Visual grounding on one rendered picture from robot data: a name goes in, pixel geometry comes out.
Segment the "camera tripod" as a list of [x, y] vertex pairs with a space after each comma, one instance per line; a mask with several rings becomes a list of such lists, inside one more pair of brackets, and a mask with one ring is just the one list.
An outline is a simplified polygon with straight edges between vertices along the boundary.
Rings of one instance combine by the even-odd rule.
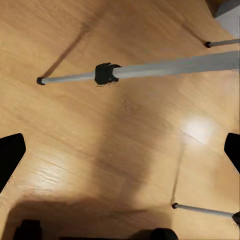
[[[222, 45], [231, 45], [240, 43], [240, 38], [207, 42], [208, 48]], [[123, 78], [136, 78], [148, 76], [161, 76], [173, 74], [226, 71], [240, 69], [240, 50], [220, 52], [214, 54], [192, 56], [186, 58], [158, 61], [144, 64], [136, 64], [121, 67], [117, 64], [103, 63], [95, 67], [95, 72], [80, 73], [59, 77], [43, 78], [38, 77], [37, 83], [45, 85], [49, 83], [64, 83], [76, 81], [94, 80], [98, 85], [106, 85], [112, 82], [118, 82]], [[240, 212], [231, 213], [206, 208], [198, 208], [174, 203], [171, 205], [175, 209], [183, 209], [203, 214], [229, 218], [240, 227]]]

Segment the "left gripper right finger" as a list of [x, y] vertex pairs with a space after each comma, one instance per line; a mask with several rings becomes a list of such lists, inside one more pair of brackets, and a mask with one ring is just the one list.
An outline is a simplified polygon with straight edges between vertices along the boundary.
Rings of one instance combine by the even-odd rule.
[[224, 151], [240, 173], [240, 135], [228, 133], [224, 145]]

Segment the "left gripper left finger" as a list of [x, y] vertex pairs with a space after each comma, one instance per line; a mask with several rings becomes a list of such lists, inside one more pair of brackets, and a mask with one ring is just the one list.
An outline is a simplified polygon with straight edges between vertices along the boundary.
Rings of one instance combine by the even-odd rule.
[[21, 133], [0, 138], [0, 193], [26, 152]]

